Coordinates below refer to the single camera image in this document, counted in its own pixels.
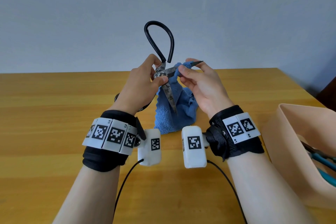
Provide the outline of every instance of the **scissors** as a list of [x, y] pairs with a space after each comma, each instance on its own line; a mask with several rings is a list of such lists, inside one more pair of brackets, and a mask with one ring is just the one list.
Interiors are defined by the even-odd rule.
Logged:
[[[160, 28], [164, 29], [167, 32], [167, 34], [169, 35], [169, 38], [170, 38], [170, 50], [169, 50], [169, 56], [168, 56], [167, 60], [166, 60], [165, 56], [162, 54], [162, 52], [160, 51], [160, 49], [158, 48], [158, 46], [153, 41], [151, 35], [149, 34], [148, 27], [151, 26], [151, 25], [159, 26]], [[146, 34], [146, 37], [147, 37], [149, 43], [152, 45], [152, 47], [154, 48], [155, 52], [157, 53], [157, 55], [161, 59], [161, 65], [158, 66], [155, 69], [155, 74], [153, 75], [153, 77], [154, 78], [159, 77], [159, 76], [167, 76], [168, 78], [172, 77], [175, 74], [175, 71], [178, 69], [178, 67], [171, 67], [171, 68], [166, 69], [166, 62], [170, 63], [171, 59], [173, 57], [174, 45], [175, 45], [174, 44], [173, 34], [171, 33], [171, 31], [169, 30], [169, 28], [166, 25], [164, 25], [163, 23], [158, 22], [158, 21], [149, 21], [149, 22], [147, 22], [146, 25], [145, 25], [144, 30], [145, 30], [145, 34]], [[197, 64], [199, 64], [201, 62], [203, 62], [203, 61], [192, 62], [191, 66], [193, 67], [193, 66], [195, 66], [195, 65], [197, 65]], [[165, 95], [166, 95], [166, 97], [168, 99], [168, 102], [169, 102], [170, 106], [172, 107], [173, 111], [177, 114], [176, 102], [174, 100], [173, 92], [171, 90], [171, 86], [169, 84], [169, 81], [166, 84], [162, 85], [161, 87], [162, 87], [162, 89], [163, 89], [163, 91], [164, 91], [164, 93], [165, 93]], [[117, 100], [118, 96], [119, 96], [119, 93], [115, 96], [114, 101]], [[149, 104], [147, 104], [144, 107], [142, 107], [138, 112], [144, 110], [146, 107], [149, 106]]]
[[[309, 152], [310, 158], [313, 160], [316, 160], [317, 162], [320, 162], [321, 164], [325, 165], [326, 167], [329, 167], [331, 170], [336, 172], [336, 165], [328, 161], [328, 159], [332, 160], [334, 163], [336, 163], [336, 157], [330, 156], [328, 154], [325, 154], [324, 152], [315, 149], [311, 147], [310, 145], [306, 144], [305, 142], [301, 141], [302, 145], [306, 149], [306, 151]], [[327, 174], [326, 172], [322, 171], [320, 168], [317, 167], [317, 170], [329, 184], [336, 187], [336, 179], [332, 177], [331, 175]]]

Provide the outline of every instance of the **person's left hand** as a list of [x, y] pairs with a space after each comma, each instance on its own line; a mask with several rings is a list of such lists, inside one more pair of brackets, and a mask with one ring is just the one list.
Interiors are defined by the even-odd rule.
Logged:
[[141, 107], [149, 104], [159, 87], [168, 82], [166, 76], [153, 78], [155, 74], [153, 65], [158, 67], [161, 61], [154, 54], [150, 54], [141, 66], [132, 69], [116, 102], [108, 110], [119, 110], [135, 115]]

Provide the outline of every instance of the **blue cloth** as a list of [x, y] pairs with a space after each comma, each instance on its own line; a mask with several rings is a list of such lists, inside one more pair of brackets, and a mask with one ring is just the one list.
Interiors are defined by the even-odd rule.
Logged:
[[[183, 65], [191, 68], [192, 62], [193, 61], [184, 62]], [[179, 70], [176, 69], [174, 76], [169, 78], [178, 115], [173, 111], [173, 108], [170, 106], [161, 87], [157, 92], [158, 98], [154, 128], [158, 128], [162, 135], [181, 130], [183, 127], [190, 126], [196, 121], [198, 104], [191, 90], [183, 88], [182, 85], [179, 84], [177, 81], [178, 76], [181, 76], [181, 74]]]

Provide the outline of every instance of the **person's left forearm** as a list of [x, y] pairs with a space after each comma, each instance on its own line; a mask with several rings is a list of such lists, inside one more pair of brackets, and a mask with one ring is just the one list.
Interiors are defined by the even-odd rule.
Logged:
[[83, 166], [53, 224], [112, 223], [119, 173]]

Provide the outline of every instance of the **qr code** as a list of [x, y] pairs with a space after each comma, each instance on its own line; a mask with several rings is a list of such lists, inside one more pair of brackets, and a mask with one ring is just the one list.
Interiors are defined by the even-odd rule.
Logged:
[[188, 136], [189, 149], [202, 149], [201, 140], [199, 136]]
[[112, 127], [106, 141], [121, 144], [121, 141], [123, 140], [125, 134], [125, 130], [122, 130], [120, 128], [114, 128]]
[[249, 131], [255, 129], [255, 127], [253, 126], [252, 121], [249, 118], [243, 119], [240, 122], [243, 125], [243, 127], [244, 127], [244, 129], [245, 129], [246, 132], [249, 132]]
[[124, 146], [133, 148], [135, 138], [136, 138], [136, 135], [133, 135], [131, 133], [127, 133]]
[[152, 151], [160, 150], [160, 138], [154, 138], [151, 140]]
[[97, 127], [96, 127], [96, 129], [95, 129], [95, 131], [92, 135], [92, 138], [103, 140], [103, 138], [106, 134], [107, 128], [108, 128], [108, 126], [97, 125]]
[[95, 127], [94, 125], [92, 125], [92, 126], [90, 127], [90, 130], [89, 130], [89, 132], [86, 134], [86, 137], [85, 137], [85, 138], [91, 136], [91, 133], [92, 133], [94, 127]]
[[242, 135], [244, 133], [238, 122], [227, 125], [227, 128], [232, 137]]

